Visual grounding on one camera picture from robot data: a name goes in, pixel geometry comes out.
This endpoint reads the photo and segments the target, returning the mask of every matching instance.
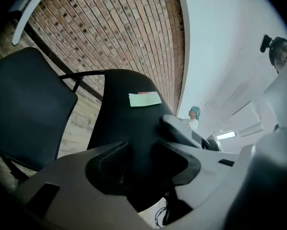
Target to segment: chair seat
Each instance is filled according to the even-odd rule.
[[[54,161],[76,102],[37,49],[0,60],[0,153],[34,170]]]

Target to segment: teal hair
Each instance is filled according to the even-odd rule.
[[[193,111],[197,114],[196,119],[199,121],[199,117],[200,117],[200,108],[194,105],[194,106],[192,106],[192,107],[191,107],[191,110],[193,110]]]

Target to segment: ceiling light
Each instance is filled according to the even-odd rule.
[[[234,131],[231,131],[229,133],[225,133],[223,135],[217,136],[217,139],[218,140],[222,140],[222,139],[232,138],[232,137],[235,137],[235,136],[236,136],[236,133]]]

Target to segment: green sticky note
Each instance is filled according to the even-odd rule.
[[[131,107],[148,106],[161,104],[161,98],[157,92],[150,92],[145,94],[129,94]]]

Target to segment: brick wall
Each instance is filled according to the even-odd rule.
[[[74,72],[143,73],[176,112],[184,68],[179,0],[42,0],[29,23]],[[84,81],[103,94],[103,76]]]

